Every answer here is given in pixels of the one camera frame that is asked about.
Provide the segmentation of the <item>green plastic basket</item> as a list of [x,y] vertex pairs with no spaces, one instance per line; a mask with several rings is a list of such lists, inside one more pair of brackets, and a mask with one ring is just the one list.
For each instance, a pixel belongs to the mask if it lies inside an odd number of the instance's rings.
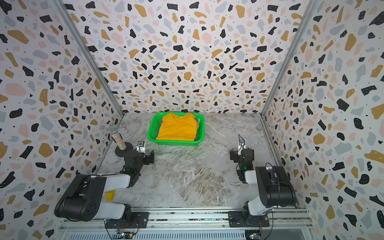
[[[164,123],[164,117],[170,116],[172,117],[173,120],[175,120],[174,116],[177,116],[178,119],[183,119],[184,117],[191,117],[194,116],[193,120],[195,120],[195,117],[200,119],[200,129],[199,129],[199,134],[200,138],[198,141],[181,141],[181,140],[158,140],[158,136],[160,133],[160,128],[162,124]],[[148,131],[148,139],[151,142],[157,143],[159,145],[169,145],[169,146],[197,146],[200,144],[204,137],[205,137],[205,118],[201,114],[196,114],[196,113],[158,113],[155,114],[153,117],[149,131]]]

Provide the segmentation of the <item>grey t-shirt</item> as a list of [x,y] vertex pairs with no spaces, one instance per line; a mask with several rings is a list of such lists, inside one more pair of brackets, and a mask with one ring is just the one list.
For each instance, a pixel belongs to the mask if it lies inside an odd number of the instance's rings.
[[196,134],[196,137],[194,139],[194,141],[198,141],[199,138],[200,138],[200,134],[199,134],[199,129],[200,129],[200,119],[195,117],[195,121],[197,122],[197,134]]

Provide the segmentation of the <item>yellow t-shirt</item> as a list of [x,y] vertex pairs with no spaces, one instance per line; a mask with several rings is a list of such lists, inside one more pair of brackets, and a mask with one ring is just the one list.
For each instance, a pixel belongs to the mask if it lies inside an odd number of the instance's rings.
[[161,118],[161,126],[156,140],[192,142],[197,136],[199,120],[190,113],[179,116],[174,113]]

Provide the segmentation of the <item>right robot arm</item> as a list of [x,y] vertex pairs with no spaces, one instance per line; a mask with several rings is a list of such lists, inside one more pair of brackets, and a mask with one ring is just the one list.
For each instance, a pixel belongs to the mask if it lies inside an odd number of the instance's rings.
[[264,216],[277,207],[294,206],[296,193],[284,168],[269,163],[264,167],[254,167],[254,158],[254,150],[244,146],[230,150],[230,160],[237,164],[239,180],[255,185],[259,192],[255,199],[245,203],[243,218]]

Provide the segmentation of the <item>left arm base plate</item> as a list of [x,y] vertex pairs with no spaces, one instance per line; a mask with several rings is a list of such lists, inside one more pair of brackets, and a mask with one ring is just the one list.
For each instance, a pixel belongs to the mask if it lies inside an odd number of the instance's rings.
[[128,217],[106,220],[107,229],[145,229],[147,227],[149,212],[131,212]]

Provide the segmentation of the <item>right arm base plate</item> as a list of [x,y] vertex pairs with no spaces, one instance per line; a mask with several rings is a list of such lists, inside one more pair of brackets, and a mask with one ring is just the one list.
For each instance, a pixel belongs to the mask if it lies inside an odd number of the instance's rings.
[[230,228],[258,228],[269,227],[270,222],[267,215],[252,216],[243,211],[229,211],[228,212]]

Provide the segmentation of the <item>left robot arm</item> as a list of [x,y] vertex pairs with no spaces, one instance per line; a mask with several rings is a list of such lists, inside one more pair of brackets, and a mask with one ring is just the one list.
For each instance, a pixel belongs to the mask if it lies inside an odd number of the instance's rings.
[[78,174],[57,203],[54,214],[70,221],[133,220],[131,206],[107,200],[107,193],[133,187],[144,165],[153,164],[155,153],[130,150],[124,157],[123,169],[116,174]]

